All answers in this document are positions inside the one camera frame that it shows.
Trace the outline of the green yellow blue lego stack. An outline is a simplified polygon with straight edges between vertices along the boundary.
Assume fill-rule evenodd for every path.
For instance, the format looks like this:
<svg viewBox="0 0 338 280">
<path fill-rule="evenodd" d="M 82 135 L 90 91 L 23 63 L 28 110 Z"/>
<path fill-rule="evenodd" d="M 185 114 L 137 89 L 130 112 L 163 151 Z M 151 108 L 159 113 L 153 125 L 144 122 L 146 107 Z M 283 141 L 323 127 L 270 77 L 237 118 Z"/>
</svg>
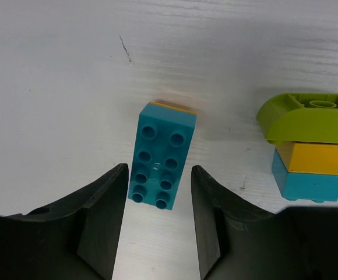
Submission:
<svg viewBox="0 0 338 280">
<path fill-rule="evenodd" d="M 338 94 L 282 93 L 259 109 L 257 122 L 275 146 L 272 174 L 290 201 L 338 200 Z"/>
</svg>

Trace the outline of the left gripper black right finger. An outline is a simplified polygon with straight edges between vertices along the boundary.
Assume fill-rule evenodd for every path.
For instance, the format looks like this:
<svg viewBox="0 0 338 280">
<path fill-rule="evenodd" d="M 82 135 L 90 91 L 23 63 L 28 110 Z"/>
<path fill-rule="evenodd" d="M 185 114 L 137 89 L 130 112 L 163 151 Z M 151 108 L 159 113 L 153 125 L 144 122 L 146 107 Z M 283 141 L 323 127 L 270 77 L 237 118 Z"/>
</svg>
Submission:
<svg viewBox="0 0 338 280">
<path fill-rule="evenodd" d="M 338 279 L 338 207 L 266 211 L 191 170 L 202 279 Z"/>
</svg>

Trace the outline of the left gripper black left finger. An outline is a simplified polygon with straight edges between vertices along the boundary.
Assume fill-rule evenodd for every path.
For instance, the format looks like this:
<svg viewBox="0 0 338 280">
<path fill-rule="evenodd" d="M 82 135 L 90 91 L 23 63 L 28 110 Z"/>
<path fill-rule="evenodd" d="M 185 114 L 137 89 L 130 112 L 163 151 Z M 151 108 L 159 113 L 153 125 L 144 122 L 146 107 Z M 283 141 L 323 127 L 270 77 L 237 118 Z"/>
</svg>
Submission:
<svg viewBox="0 0 338 280">
<path fill-rule="evenodd" d="M 0 279 L 111 279 L 128 165 L 28 214 L 0 216 Z"/>
</svg>

